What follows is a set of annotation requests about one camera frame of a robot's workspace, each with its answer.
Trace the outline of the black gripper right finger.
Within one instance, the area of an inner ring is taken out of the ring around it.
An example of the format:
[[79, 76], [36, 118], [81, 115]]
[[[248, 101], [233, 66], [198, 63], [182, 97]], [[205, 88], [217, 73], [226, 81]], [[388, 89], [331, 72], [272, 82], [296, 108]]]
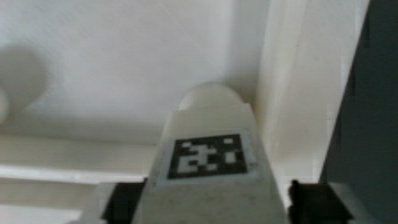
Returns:
[[329, 184], [292, 181], [288, 188], [292, 224], [349, 224], [354, 215]]

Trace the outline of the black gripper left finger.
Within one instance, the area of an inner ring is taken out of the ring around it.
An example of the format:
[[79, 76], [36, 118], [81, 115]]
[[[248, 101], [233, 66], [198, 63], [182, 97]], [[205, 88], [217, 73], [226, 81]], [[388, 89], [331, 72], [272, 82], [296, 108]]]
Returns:
[[148, 180], [116, 184], [102, 220], [105, 224], [132, 224]]

